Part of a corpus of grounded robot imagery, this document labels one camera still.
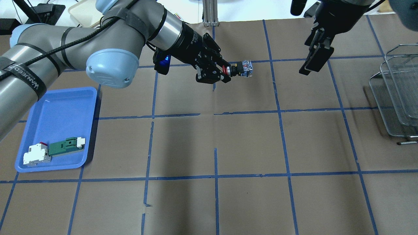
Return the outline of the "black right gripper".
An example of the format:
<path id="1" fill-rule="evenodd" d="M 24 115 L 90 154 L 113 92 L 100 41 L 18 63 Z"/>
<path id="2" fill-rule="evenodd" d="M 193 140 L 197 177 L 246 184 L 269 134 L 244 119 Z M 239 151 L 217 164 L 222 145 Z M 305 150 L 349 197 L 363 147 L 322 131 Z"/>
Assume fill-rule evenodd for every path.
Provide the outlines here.
<path id="1" fill-rule="evenodd" d="M 337 34 L 350 31 L 369 7 L 368 0 L 321 0 L 309 7 L 304 17 L 313 17 L 314 26 L 304 42 L 309 52 L 299 73 L 319 72 L 334 52 L 334 47 L 324 42 L 331 44 Z"/>

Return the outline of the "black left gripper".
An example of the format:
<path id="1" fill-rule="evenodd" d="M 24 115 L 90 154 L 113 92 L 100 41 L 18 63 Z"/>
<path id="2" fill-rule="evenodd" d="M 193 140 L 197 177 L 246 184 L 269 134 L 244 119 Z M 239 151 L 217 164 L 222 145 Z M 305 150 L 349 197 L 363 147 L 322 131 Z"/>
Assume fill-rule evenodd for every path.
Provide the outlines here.
<path id="1" fill-rule="evenodd" d="M 229 67 L 231 64 L 223 58 L 221 48 L 212 36 L 209 33 L 201 36 L 186 23 L 182 23 L 179 38 L 171 46 L 170 55 L 194 67 L 196 82 L 214 84 L 231 81 L 231 77 L 218 68 L 218 65 Z"/>

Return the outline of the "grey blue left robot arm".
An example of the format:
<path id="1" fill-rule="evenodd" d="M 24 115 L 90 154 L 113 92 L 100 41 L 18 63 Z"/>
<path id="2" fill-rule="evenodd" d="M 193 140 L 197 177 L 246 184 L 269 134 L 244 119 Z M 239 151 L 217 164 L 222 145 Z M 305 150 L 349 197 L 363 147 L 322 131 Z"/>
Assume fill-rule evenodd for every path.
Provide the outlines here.
<path id="1" fill-rule="evenodd" d="M 155 0 L 99 0 L 100 28 L 20 25 L 1 56 L 1 139 L 66 69 L 85 70 L 97 83 L 132 83 L 145 44 L 156 47 L 155 64 L 171 55 L 197 70 L 196 81 L 227 83 L 230 64 L 208 34 L 203 36 Z"/>

